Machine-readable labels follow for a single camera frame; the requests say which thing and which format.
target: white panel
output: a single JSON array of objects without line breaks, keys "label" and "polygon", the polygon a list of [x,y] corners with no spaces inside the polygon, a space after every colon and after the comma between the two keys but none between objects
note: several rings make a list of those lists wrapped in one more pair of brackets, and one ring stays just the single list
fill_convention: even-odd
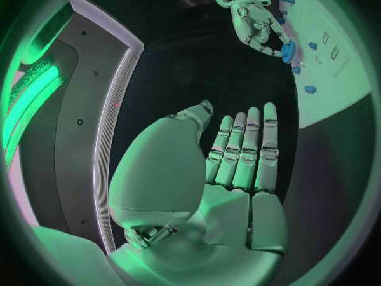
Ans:
[{"label": "white panel", "polygon": [[[320,0],[296,0],[295,5],[281,5],[288,10],[285,29],[298,43],[293,66],[302,68],[301,74],[295,75],[299,127],[326,119],[369,94],[370,82],[361,56],[341,26],[346,21],[333,17]],[[317,50],[309,47],[310,42],[318,45]],[[307,93],[306,86],[317,90]]]}]

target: robotic hand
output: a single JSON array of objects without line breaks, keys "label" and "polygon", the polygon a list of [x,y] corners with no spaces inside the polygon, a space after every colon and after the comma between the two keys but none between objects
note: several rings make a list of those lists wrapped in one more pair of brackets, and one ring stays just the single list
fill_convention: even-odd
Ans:
[{"label": "robotic hand", "polygon": [[261,53],[284,57],[284,50],[273,50],[263,45],[269,40],[272,29],[283,42],[283,49],[291,48],[295,54],[295,45],[294,43],[291,45],[292,41],[285,33],[282,25],[269,10],[264,8],[264,6],[271,4],[271,0],[216,0],[216,2],[224,8],[231,9],[234,29],[242,43]]},{"label": "robotic hand", "polygon": [[126,280],[252,286],[274,276],[288,241],[283,208],[273,195],[276,108],[264,108],[255,181],[259,110],[239,113],[235,121],[226,116],[205,160],[199,138],[212,114],[204,101],[159,119],[119,163],[109,209],[128,243],[109,258]]}]

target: led light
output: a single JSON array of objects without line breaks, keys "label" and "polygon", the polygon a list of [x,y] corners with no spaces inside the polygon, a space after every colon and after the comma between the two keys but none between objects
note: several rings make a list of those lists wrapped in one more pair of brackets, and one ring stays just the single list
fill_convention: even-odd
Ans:
[{"label": "led light", "polygon": [[39,75],[34,82],[30,84],[28,89],[20,96],[18,101],[13,105],[9,111],[3,131],[3,147],[8,145],[12,131],[16,126],[18,120],[21,118],[22,114],[27,110],[28,106],[33,102],[33,100],[39,95],[39,93],[49,85],[53,80],[57,79],[59,75],[58,68],[53,66],[48,70],[45,70],[41,75]]},{"label": "led light", "polygon": [[10,140],[8,146],[5,150],[5,162],[9,167],[11,165],[13,155],[16,151],[18,143],[27,128],[29,122],[33,118],[33,116],[38,112],[40,107],[46,102],[46,100],[52,95],[55,90],[58,89],[59,86],[64,82],[63,77],[58,77],[53,81],[50,81],[47,86],[37,94],[37,97],[32,99],[32,102],[23,112],[21,117],[18,119],[17,124],[15,125],[15,129],[13,130],[12,135],[10,136]]}]

